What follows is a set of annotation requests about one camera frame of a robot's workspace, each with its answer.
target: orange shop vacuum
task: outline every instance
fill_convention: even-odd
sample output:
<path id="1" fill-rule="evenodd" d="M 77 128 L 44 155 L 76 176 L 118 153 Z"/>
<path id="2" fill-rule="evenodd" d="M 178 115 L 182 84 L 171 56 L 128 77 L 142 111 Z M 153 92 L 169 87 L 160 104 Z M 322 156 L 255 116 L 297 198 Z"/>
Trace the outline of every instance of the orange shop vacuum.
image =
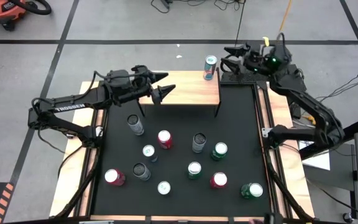
<path id="1" fill-rule="evenodd" d="M 49 15 L 51 8 L 47 1 L 36 0 L 45 9 L 38 9 L 38 5 L 32 1 L 25 0 L 0 0 L 0 24 L 8 31 L 15 29 L 15 21 L 22 19 L 26 11 L 38 15 Z"/>

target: vacuum hose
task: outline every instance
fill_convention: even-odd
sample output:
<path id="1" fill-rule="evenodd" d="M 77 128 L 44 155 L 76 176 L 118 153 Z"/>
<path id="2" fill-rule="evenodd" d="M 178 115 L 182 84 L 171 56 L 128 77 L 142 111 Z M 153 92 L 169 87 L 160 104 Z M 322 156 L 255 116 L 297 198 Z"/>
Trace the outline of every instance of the vacuum hose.
<path id="1" fill-rule="evenodd" d="M 38 14 L 38 15 L 49 15 L 52 12 L 52 9 L 50 8 L 49 3 L 47 3 L 45 0 L 36 0 L 37 2 L 41 3 L 42 5 L 45 6 L 44 10 L 40 10 L 40 9 L 36 9 L 34 7 L 31 7 L 27 4 L 24 4 L 22 2 L 20 2 L 20 0 L 8 0 L 9 2 L 15 4 L 16 6 L 19 6 L 29 12 L 32 12 L 34 14 Z"/>

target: black tabletop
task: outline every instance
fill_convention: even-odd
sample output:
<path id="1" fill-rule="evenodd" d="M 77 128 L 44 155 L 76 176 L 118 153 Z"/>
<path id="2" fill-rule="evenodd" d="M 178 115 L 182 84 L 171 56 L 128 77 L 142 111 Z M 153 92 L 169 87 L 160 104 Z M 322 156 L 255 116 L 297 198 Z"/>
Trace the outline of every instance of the black tabletop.
<path id="1" fill-rule="evenodd" d="M 113 107 L 108 118 L 105 146 L 101 155 L 101 174 L 96 180 L 93 215 L 174 215 L 261 217 L 270 211 L 269 190 L 261 145 L 257 130 L 255 101 L 250 86 L 222 87 L 222 105 L 214 118 L 212 106 L 147 106 L 146 117 L 140 115 L 136 102 Z M 136 136 L 126 120 L 137 114 L 145 133 Z M 173 147 L 158 146 L 157 134 L 168 130 Z M 201 154 L 191 150 L 196 133 L 206 136 Z M 227 156 L 221 161 L 211 159 L 210 153 L 217 142 L 227 144 Z M 151 144 L 158 161 L 150 163 L 142 148 Z M 199 179 L 187 177 L 192 161 L 202 166 Z M 143 162 L 151 171 L 150 180 L 141 181 L 132 174 L 132 167 Z M 126 175 L 120 187 L 108 184 L 104 173 L 119 169 Z M 211 189 L 209 180 L 215 172 L 227 175 L 225 189 Z M 157 191 L 158 183 L 166 180 L 171 185 L 170 195 Z M 240 196 L 240 188 L 250 182 L 264 188 L 260 198 L 252 200 Z"/>

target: white paper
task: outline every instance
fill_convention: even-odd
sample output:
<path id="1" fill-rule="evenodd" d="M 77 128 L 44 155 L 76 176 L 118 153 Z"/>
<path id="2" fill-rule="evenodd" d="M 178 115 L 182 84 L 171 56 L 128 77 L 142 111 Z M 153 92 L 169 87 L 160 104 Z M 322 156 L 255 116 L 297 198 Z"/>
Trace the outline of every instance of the white paper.
<path id="1" fill-rule="evenodd" d="M 299 148 L 303 149 L 304 147 L 306 147 L 307 145 L 312 144 L 312 143 L 313 142 L 300 141 Z M 324 169 L 324 170 L 330 170 L 328 150 L 322 152 L 321 155 L 314 156 L 309 159 L 303 160 L 302 164 L 320 168 L 320 169 Z"/>

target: green soda can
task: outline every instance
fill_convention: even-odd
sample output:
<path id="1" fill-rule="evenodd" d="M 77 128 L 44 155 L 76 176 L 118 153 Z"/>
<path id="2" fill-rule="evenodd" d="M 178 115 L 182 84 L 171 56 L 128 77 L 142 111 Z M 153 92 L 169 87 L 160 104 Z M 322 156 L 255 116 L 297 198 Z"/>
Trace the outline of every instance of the green soda can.
<path id="1" fill-rule="evenodd" d="M 214 150 L 212 150 L 211 157 L 215 161 L 220 161 L 226 156 L 227 145 L 223 142 L 219 142 L 215 145 Z"/>
<path id="2" fill-rule="evenodd" d="M 197 179 L 201 175 L 201 165 L 198 162 L 191 162 L 187 168 L 189 179 Z"/>
<path id="3" fill-rule="evenodd" d="M 264 189 L 260 184 L 249 183 L 249 184 L 244 184 L 241 187 L 240 193 L 242 197 L 246 199 L 258 198 L 264 193 Z"/>

